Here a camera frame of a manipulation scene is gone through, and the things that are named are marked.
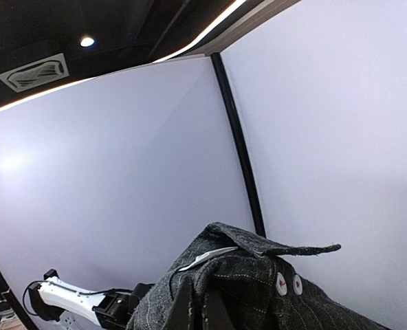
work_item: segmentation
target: led light strip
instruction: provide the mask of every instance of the led light strip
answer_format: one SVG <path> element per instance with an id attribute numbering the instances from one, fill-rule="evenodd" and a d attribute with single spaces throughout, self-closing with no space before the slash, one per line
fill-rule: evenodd
<path id="1" fill-rule="evenodd" d="M 153 63 L 159 63 L 162 61 L 166 61 L 172 57 L 175 57 L 177 55 L 180 55 L 187 50 L 190 50 L 194 46 L 196 46 L 203 38 L 207 36 L 208 33 L 213 31 L 218 24 L 222 23 L 225 19 L 227 19 L 233 12 L 235 12 L 240 6 L 242 6 L 246 0 L 236 0 L 233 4 L 231 4 L 228 8 L 225 9 L 224 12 L 222 12 L 204 31 L 201 32 L 199 36 L 195 40 L 193 40 L 191 43 L 189 43 L 187 46 L 184 48 L 181 48 L 180 50 L 165 56 L 163 58 L 160 58 L 159 60 L 154 61 Z"/>
<path id="2" fill-rule="evenodd" d="M 94 79 L 94 78 L 87 78 L 87 79 L 83 79 L 83 80 L 78 80 L 78 81 L 71 82 L 71 83 L 66 84 L 66 85 L 55 87 L 53 89 L 48 89 L 47 91 L 42 91 L 40 93 L 31 95 L 31 96 L 27 96 L 26 98 L 22 98 L 21 100 L 14 101 L 13 103 L 10 103 L 10 104 L 7 104 L 7 105 L 4 105 L 4 106 L 0 107 L 0 112 L 2 112 L 3 110 L 6 110 L 6 109 L 12 108 L 12 107 L 14 107 L 16 105 L 19 105 L 21 103 L 24 103 L 26 101 L 33 100 L 35 98 L 39 98 L 40 96 L 52 93 L 54 91 L 58 91 L 59 89 L 68 88 L 68 87 L 71 87 L 71 86 L 74 86 L 74 85 L 78 85 L 80 83 L 83 83 L 83 82 L 91 80 L 91 79 Z"/>

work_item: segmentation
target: ceiling trim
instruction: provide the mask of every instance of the ceiling trim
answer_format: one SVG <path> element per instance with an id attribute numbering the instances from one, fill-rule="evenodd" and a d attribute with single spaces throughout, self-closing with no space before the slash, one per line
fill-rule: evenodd
<path id="1" fill-rule="evenodd" d="M 299 1 L 300 0 L 265 0 L 253 10 L 249 11 L 245 16 L 241 17 L 217 38 L 214 38 L 202 47 L 187 53 L 187 55 L 205 54 L 206 56 L 209 56 L 216 52 L 222 52 L 248 32 L 251 32 L 259 25 Z"/>

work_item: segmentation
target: white button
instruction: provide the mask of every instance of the white button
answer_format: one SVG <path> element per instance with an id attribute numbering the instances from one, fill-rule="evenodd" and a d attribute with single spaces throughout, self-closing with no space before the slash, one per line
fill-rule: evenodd
<path id="1" fill-rule="evenodd" d="M 294 292 L 297 296 L 303 293 L 303 283 L 301 282 L 299 275 L 294 276 Z"/>
<path id="2" fill-rule="evenodd" d="M 286 280 L 281 273 L 277 273 L 277 292 L 280 296 L 286 296 L 287 294 L 287 285 Z"/>

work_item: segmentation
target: recessed ceiling light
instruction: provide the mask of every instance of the recessed ceiling light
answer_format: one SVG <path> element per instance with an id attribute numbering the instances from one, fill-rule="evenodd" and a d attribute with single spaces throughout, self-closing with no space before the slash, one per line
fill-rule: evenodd
<path id="1" fill-rule="evenodd" d="M 85 36 L 83 39 L 81 39 L 80 46 L 89 47 L 92 46 L 94 43 L 95 41 L 90 36 Z"/>

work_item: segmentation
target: white tag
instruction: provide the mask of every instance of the white tag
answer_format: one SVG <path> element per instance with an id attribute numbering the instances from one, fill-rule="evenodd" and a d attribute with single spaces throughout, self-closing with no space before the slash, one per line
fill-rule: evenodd
<path id="1" fill-rule="evenodd" d="M 221 249 L 205 252 L 204 254 L 197 256 L 196 259 L 190 265 L 179 269 L 179 271 L 183 272 L 183 271 L 189 270 L 190 268 L 192 268 L 196 265 L 199 265 L 201 263 L 204 263 L 205 261 L 207 261 L 211 258 L 214 258 L 215 256 L 220 256 L 221 254 L 237 250 L 237 248 L 238 248 L 237 246 L 223 247 Z"/>

